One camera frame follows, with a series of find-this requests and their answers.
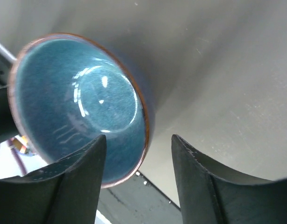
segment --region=bowl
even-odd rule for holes
[[[48,163],[107,138],[102,188],[129,179],[154,126],[149,83],[133,63],[74,34],[41,37],[19,53],[8,99],[19,132]]]

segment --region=cable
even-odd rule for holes
[[[16,149],[14,148],[12,141],[11,140],[7,140],[7,145],[9,146],[9,148],[10,148],[10,150],[12,152],[14,160],[16,161],[16,163],[19,166],[22,175],[26,175],[27,174],[26,167],[25,167],[24,163],[22,162],[20,156],[18,155]]]

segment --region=gray surface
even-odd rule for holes
[[[102,189],[98,210],[113,224],[182,223],[180,210],[143,176]]]
[[[171,135],[242,172],[287,176],[287,0],[4,0],[12,53],[73,32],[129,55],[151,80],[156,131],[141,171],[178,203]]]

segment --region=brown rim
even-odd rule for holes
[[[116,63],[117,65],[122,69],[122,71],[124,72],[124,74],[128,77],[128,79],[130,80],[133,88],[136,90],[136,92],[139,95],[139,98],[141,100],[141,103],[143,105],[143,117],[144,117],[144,122],[145,122],[145,132],[146,132],[146,138],[145,138],[145,144],[144,144],[144,148],[143,148],[143,152],[142,155],[137,163],[137,165],[126,175],[124,176],[122,179],[115,181],[115,182],[110,182],[110,183],[105,183],[101,185],[101,188],[110,188],[113,186],[116,186],[120,183],[125,182],[126,180],[128,180],[141,166],[141,164],[144,161],[144,158],[146,157],[147,151],[148,151],[148,145],[149,145],[149,138],[150,138],[150,124],[149,124],[149,118],[148,118],[148,109],[147,109],[147,105],[146,102],[144,100],[144,96],[142,94],[142,92],[139,89],[139,86],[137,85],[136,81],[134,80],[132,74],[129,72],[129,70],[117,59],[117,57],[111,53],[109,50],[107,50],[105,47],[101,46],[100,44],[98,44],[97,42],[87,39],[83,36],[80,35],[76,35],[76,34],[70,34],[70,33],[53,33],[53,34],[48,34],[45,36],[42,36],[30,43],[28,43],[26,46],[23,47],[23,49],[19,52],[18,56],[17,56],[17,60],[14,62],[10,73],[9,73],[9,78],[8,78],[8,101],[10,104],[10,109],[11,109],[11,113],[13,115],[15,124],[19,130],[19,132],[23,135],[25,135],[29,142],[30,145],[36,150],[35,145],[30,141],[25,128],[24,128],[24,124],[21,122],[20,120],[20,116],[18,113],[18,109],[17,109],[17,104],[15,101],[15,97],[14,97],[14,91],[15,91],[15,82],[16,82],[16,74],[17,74],[17,70],[18,67],[20,65],[21,60],[24,58],[24,56],[36,45],[46,41],[46,40],[51,40],[51,39],[57,39],[57,35],[66,35],[68,37],[74,37],[74,38],[80,38],[82,40],[85,40],[91,44],[93,44],[94,46],[98,47],[99,49],[103,50],[108,56],[110,56]]]

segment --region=ceramic bowl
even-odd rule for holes
[[[102,188],[124,182],[145,158],[155,115],[149,84],[134,68],[78,35],[50,34],[29,43],[8,80],[18,130],[48,163],[104,134]]]

